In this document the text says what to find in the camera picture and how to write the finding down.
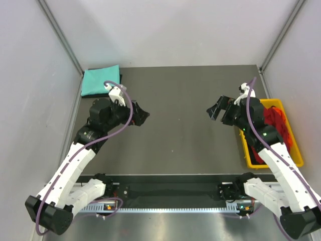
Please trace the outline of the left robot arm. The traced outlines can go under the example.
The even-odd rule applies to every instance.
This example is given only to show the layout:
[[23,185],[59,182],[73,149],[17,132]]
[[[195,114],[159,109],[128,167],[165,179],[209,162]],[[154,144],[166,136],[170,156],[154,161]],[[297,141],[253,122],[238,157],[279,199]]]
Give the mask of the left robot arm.
[[149,117],[136,101],[121,105],[110,98],[94,100],[86,124],[77,132],[69,152],[48,184],[36,195],[29,196],[25,207],[36,224],[39,236],[51,231],[63,234],[74,217],[97,198],[108,199],[114,188],[108,178],[97,174],[76,191],[72,188],[84,168],[112,137],[110,131],[122,125],[141,126]]

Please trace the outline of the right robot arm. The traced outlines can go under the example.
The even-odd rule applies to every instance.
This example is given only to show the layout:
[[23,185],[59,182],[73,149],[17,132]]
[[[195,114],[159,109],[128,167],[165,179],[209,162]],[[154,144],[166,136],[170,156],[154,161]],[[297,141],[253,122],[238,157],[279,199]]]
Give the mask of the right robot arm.
[[234,182],[234,193],[244,199],[253,197],[269,209],[292,239],[298,239],[320,229],[320,196],[307,184],[287,150],[277,129],[265,122],[265,107],[255,97],[235,99],[222,95],[206,110],[216,120],[224,110],[221,122],[236,126],[247,144],[268,165],[283,190],[274,191],[252,173],[239,176]]

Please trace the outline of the dark red t-shirt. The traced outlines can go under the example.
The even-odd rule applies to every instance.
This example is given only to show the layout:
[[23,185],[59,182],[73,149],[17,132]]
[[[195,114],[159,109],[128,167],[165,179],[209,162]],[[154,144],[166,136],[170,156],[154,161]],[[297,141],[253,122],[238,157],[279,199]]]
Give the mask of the dark red t-shirt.
[[272,125],[277,129],[283,138],[287,150],[290,152],[291,147],[293,146],[293,141],[286,126],[286,117],[284,112],[276,106],[265,108],[264,118],[267,125]]

